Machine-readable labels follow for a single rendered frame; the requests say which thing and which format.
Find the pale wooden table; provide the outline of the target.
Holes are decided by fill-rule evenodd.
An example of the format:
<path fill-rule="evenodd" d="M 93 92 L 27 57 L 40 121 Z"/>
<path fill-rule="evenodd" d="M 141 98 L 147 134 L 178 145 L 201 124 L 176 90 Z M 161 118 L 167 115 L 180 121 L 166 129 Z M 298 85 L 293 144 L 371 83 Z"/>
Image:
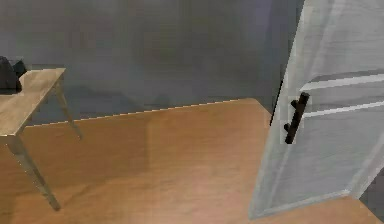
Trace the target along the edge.
<path fill-rule="evenodd" d="M 59 211 L 61 206 L 33 162 L 20 135 L 39 106 L 54 92 L 68 124 L 74 129 L 79 139 L 83 137 L 68 110 L 62 88 L 64 72 L 65 68 L 27 71 L 20 78 L 23 84 L 21 92 L 0 95 L 0 144 L 8 147 L 24 172 L 32 179 L 36 188 L 55 211 Z"/>

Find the black rounded object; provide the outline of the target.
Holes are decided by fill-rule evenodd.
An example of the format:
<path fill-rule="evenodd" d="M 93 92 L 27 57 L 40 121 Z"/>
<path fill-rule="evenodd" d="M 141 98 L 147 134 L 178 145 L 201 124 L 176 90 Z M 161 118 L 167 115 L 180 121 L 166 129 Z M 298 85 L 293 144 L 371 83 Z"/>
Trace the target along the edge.
<path fill-rule="evenodd" d="M 0 94 L 11 95 L 22 91 L 20 78 L 27 72 L 21 59 L 9 60 L 0 56 Z"/>

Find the white room door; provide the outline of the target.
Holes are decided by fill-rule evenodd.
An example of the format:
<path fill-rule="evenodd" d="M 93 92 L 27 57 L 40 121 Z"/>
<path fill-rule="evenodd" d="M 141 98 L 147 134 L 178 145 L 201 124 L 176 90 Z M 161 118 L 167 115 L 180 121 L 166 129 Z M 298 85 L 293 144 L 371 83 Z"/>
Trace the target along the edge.
<path fill-rule="evenodd" d="M 384 0 L 304 0 L 248 216 L 360 198 L 383 168 Z"/>

